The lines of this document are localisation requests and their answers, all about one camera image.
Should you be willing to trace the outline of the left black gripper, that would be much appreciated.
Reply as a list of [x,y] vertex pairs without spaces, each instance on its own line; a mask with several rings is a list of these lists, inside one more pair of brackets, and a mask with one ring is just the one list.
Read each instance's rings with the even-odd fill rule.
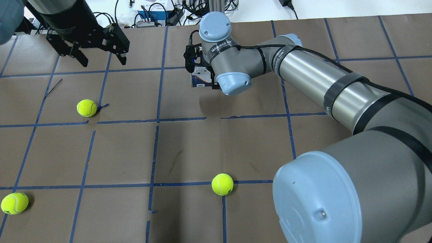
[[80,48],[99,48],[126,65],[130,41],[117,23],[102,28],[89,7],[50,7],[44,11],[44,20],[50,26],[46,40],[60,56],[87,67],[88,58]]

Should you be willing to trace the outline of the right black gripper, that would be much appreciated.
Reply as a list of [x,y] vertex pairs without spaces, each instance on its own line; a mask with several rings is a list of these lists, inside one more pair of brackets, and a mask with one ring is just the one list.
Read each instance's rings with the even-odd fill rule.
[[195,66],[206,67],[212,74],[212,86],[211,89],[216,90],[215,73],[213,68],[204,59],[201,46],[186,46],[183,54],[185,59],[185,69],[192,74],[195,70]]

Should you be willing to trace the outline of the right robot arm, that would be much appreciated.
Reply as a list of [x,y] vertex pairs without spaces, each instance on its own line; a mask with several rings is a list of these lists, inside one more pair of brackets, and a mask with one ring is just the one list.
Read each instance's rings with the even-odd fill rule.
[[289,243],[399,243],[431,223],[431,105],[371,82],[327,56],[304,48],[295,34],[254,46],[232,37],[222,12],[205,14],[201,43],[186,46],[185,67],[210,71],[227,96],[269,72],[351,135],[281,166],[272,183],[279,224]]

